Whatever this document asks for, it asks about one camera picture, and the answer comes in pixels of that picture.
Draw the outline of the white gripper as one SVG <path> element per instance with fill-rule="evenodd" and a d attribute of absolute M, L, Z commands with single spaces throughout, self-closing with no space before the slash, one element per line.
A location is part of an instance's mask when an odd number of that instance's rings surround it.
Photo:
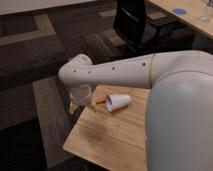
<path fill-rule="evenodd" d="M 91 102 L 91 99 L 92 99 L 91 86 L 88 84 L 85 84 L 79 87 L 71 88 L 70 99 L 73 103 L 72 102 L 70 103 L 69 113 L 73 115 L 75 110 L 77 109 L 77 105 L 85 106 Z M 88 108 L 91 109 L 94 113 L 97 112 L 96 104 L 90 103 L 88 105 Z"/>

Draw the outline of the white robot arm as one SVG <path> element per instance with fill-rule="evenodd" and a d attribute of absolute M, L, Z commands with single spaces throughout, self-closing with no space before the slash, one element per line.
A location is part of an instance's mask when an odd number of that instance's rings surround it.
<path fill-rule="evenodd" d="M 213 171 L 213 54 L 159 52 L 96 65 L 79 54 L 58 76 L 83 105 L 93 85 L 148 89 L 148 171 Z"/>

